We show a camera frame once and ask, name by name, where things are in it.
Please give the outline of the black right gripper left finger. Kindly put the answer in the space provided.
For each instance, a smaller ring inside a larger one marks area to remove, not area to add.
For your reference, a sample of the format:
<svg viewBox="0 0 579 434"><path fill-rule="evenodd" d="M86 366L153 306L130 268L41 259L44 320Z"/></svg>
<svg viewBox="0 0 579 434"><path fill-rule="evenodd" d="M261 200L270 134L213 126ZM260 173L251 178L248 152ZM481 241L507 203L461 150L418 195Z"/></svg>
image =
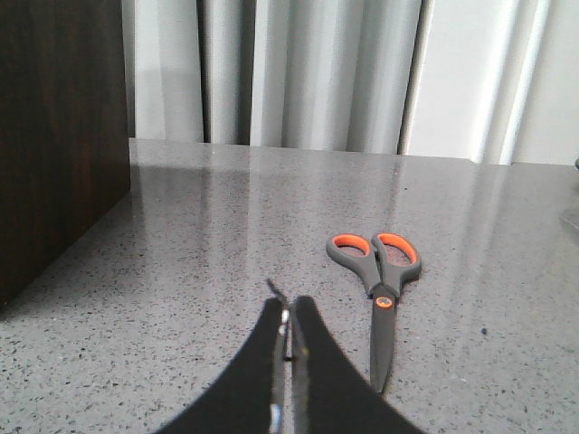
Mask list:
<svg viewBox="0 0 579 434"><path fill-rule="evenodd" d="M273 399L283 305L266 300L250 336L217 380L161 433L269 433L282 406Z"/></svg>

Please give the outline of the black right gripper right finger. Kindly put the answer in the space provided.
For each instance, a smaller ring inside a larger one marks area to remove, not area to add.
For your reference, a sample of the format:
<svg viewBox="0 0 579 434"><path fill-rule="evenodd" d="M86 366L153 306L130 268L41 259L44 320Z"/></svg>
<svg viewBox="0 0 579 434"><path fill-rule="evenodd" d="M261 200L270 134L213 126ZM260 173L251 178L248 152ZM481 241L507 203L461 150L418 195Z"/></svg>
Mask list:
<svg viewBox="0 0 579 434"><path fill-rule="evenodd" d="M419 433L367 384L344 355L311 297L291 312L296 433Z"/></svg>

